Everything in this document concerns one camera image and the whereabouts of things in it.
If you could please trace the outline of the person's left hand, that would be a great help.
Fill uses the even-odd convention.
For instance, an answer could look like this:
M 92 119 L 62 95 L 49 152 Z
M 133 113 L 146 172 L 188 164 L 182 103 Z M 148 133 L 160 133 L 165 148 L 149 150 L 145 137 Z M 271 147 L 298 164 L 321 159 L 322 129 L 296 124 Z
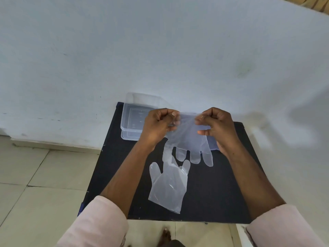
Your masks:
M 150 151 L 155 148 L 168 132 L 177 129 L 179 116 L 176 118 L 165 117 L 167 109 L 168 108 L 151 110 L 145 118 L 139 142 L 146 146 Z

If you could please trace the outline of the person's right hand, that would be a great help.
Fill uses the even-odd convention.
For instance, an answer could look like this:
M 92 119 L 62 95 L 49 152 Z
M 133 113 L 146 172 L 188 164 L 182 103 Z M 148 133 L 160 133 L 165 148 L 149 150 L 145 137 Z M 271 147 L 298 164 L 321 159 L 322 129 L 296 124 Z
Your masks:
M 196 125 L 210 127 L 207 130 L 199 130 L 198 134 L 214 137 L 219 150 L 228 157 L 240 144 L 231 114 L 216 107 L 212 107 L 203 113 L 212 113 L 214 121 L 199 121 L 199 115 L 196 116 Z

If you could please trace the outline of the clear plastic disposable glove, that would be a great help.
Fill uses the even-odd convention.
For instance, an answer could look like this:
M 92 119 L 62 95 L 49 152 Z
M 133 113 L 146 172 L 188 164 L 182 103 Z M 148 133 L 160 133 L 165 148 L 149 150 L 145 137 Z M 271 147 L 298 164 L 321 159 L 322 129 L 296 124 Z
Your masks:
M 212 150 L 219 150 L 217 142 L 212 136 L 198 134 L 200 130 L 208 130 L 209 126 L 196 125 L 195 117 L 197 114 L 179 113 L 172 125 L 177 129 L 166 134 L 167 142 L 164 145 L 162 161 L 170 162 L 172 160 L 173 148 L 176 148 L 176 159 L 183 162 L 186 159 L 187 152 L 190 152 L 190 162 L 199 164 L 201 159 L 211 167 L 213 166 Z
M 149 167 L 151 191 L 148 200 L 163 208 L 180 214 L 183 198 L 187 191 L 188 173 L 191 167 L 189 160 L 178 166 L 175 158 L 163 163 L 163 172 L 156 162 Z

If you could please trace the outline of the person's right forearm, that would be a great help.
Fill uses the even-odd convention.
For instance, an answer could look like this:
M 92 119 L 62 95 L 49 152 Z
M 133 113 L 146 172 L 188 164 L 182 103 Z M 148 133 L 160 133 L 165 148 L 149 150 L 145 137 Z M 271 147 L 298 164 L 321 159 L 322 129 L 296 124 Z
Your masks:
M 231 165 L 252 220 L 286 204 L 240 141 L 217 145 Z

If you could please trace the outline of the person's left forearm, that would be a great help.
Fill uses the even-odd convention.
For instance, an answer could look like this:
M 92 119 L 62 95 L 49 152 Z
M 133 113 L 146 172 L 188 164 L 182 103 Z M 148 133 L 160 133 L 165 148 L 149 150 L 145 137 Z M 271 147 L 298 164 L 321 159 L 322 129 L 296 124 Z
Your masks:
M 130 206 L 140 182 L 146 159 L 162 138 L 141 138 L 134 145 L 101 196 L 113 202 L 128 217 Z

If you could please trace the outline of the clear plastic container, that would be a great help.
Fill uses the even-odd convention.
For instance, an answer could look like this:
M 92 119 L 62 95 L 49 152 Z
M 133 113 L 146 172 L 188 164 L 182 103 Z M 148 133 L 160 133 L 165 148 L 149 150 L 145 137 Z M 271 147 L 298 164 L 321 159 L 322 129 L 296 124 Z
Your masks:
M 120 125 L 121 138 L 128 141 L 138 141 L 146 116 L 151 110 L 159 108 L 159 105 L 159 101 L 149 101 L 146 104 L 124 103 Z

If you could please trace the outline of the black table mat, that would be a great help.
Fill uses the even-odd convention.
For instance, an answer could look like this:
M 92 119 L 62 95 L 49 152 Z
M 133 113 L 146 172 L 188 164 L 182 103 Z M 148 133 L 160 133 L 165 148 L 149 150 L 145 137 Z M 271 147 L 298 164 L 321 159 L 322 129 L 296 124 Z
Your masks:
M 136 141 L 121 138 L 123 103 L 118 102 L 100 156 L 78 214 L 99 195 L 116 173 Z M 148 200 L 151 191 L 149 166 L 156 162 L 162 171 L 164 138 L 146 160 L 132 200 L 128 219 L 248 224 L 251 218 L 227 158 L 212 151 L 213 166 L 203 161 L 191 164 L 180 214 Z

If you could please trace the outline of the person's foot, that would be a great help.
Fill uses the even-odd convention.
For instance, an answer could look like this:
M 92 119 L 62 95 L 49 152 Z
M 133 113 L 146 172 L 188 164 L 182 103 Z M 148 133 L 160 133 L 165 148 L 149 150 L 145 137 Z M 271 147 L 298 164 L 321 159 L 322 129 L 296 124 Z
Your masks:
M 157 247 L 168 247 L 171 241 L 172 239 L 170 230 L 168 228 L 164 228 L 159 238 Z

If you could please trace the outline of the pink left shirt sleeve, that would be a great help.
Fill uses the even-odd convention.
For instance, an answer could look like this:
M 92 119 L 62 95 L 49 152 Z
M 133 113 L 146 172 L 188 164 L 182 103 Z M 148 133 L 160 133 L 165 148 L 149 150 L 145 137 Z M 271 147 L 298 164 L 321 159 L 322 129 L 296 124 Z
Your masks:
M 109 199 L 96 196 L 55 247 L 123 247 L 128 229 L 121 209 Z

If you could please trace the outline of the pink shirt sleeve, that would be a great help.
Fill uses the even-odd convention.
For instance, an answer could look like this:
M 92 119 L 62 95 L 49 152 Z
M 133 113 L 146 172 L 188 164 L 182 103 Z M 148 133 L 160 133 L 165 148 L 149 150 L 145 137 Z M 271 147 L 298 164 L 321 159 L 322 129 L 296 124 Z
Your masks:
M 254 247 L 329 247 L 289 204 L 258 216 L 245 231 Z
M 96 196 L 55 247 L 123 247 L 128 229 L 121 209 L 109 199 Z

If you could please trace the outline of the pink right shirt sleeve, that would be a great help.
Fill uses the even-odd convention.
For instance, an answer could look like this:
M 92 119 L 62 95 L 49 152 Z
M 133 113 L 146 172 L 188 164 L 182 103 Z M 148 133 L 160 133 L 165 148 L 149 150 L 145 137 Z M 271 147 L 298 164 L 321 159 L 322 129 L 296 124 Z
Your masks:
M 254 247 L 329 247 L 289 204 L 258 216 L 245 231 Z

